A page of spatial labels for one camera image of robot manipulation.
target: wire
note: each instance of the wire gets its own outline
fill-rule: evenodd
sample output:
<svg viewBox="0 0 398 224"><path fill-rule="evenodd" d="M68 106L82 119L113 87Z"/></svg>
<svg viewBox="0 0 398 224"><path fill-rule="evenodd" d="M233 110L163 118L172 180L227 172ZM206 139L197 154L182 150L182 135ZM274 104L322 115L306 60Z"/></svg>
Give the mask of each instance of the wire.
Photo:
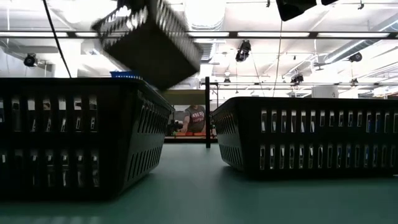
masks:
<svg viewBox="0 0 398 224"><path fill-rule="evenodd" d="M277 61L277 65L276 65L276 75L275 75L274 91L272 92L272 97L274 97L274 95L275 95L276 81L277 81L277 79L278 79L279 57L280 57L280 45L281 45L281 43L282 43L282 26L283 26L283 21L280 20L280 36L279 36L278 61Z"/></svg>
<svg viewBox="0 0 398 224"><path fill-rule="evenodd" d="M67 65L67 61L65 60L65 57L63 56L61 45L60 45L60 42L58 41L57 33L55 32L54 24L52 23L52 20L51 20L51 15L50 15L49 7L47 6L47 1L43 0L43 4L44 4L45 13L47 15L47 18L49 19L52 33L54 34L55 43L57 43L57 48L58 48L58 51L60 52L60 55L61 55L61 58L63 61L63 64L65 65L65 68L67 69L69 78L72 78L72 76L70 75L68 65Z"/></svg>
<svg viewBox="0 0 398 224"><path fill-rule="evenodd" d="M256 62L254 61L254 54L253 54L253 52L251 53L251 57L253 58L254 69L256 70L256 75L257 75L257 78L259 79L259 84L260 84L262 96L263 96L263 97L266 97L266 94L264 93L264 90L262 89L262 85L261 85L261 80L260 80L259 72L257 71Z"/></svg>

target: black plastic basket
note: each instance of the black plastic basket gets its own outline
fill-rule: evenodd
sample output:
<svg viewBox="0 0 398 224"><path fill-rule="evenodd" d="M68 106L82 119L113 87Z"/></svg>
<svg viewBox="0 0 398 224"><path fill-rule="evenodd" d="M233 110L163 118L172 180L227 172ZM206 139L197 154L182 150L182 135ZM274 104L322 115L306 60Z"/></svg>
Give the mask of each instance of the black plastic basket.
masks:
<svg viewBox="0 0 398 224"><path fill-rule="evenodd" d="M132 2L129 16L119 7L93 25L105 52L160 90L199 71L201 49L165 1L126 2Z"/></svg>
<svg viewBox="0 0 398 224"><path fill-rule="evenodd" d="M0 200L103 200L159 163L174 109L142 80L0 78Z"/></svg>
<svg viewBox="0 0 398 224"><path fill-rule="evenodd" d="M398 174L394 100L239 97L211 118L223 160L248 174Z"/></svg>

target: person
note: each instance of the person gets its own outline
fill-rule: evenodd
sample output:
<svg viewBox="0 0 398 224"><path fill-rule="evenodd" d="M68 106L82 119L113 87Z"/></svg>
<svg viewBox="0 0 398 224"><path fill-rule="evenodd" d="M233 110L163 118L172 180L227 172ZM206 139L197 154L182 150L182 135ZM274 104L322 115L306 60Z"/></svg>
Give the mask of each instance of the person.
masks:
<svg viewBox="0 0 398 224"><path fill-rule="evenodd" d="M206 130L205 108L200 105L191 105L185 110L185 118L180 132L203 133Z"/></svg>

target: black stand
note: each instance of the black stand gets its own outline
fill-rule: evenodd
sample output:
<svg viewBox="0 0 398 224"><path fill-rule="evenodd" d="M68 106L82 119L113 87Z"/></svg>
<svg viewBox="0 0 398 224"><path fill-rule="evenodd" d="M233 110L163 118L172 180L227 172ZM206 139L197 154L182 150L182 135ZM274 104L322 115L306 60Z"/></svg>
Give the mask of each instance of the black stand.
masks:
<svg viewBox="0 0 398 224"><path fill-rule="evenodd" d="M206 148L210 148L210 77L205 78L205 103L206 103Z"/></svg>

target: teal tabletop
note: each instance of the teal tabletop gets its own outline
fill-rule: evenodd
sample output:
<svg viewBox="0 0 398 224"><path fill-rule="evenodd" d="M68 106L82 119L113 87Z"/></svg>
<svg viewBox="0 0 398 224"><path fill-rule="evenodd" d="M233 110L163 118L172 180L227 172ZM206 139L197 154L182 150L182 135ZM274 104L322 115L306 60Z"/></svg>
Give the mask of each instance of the teal tabletop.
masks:
<svg viewBox="0 0 398 224"><path fill-rule="evenodd" d="M160 164L106 203L0 203L0 224L398 223L398 179L245 178L218 145L165 144Z"/></svg>

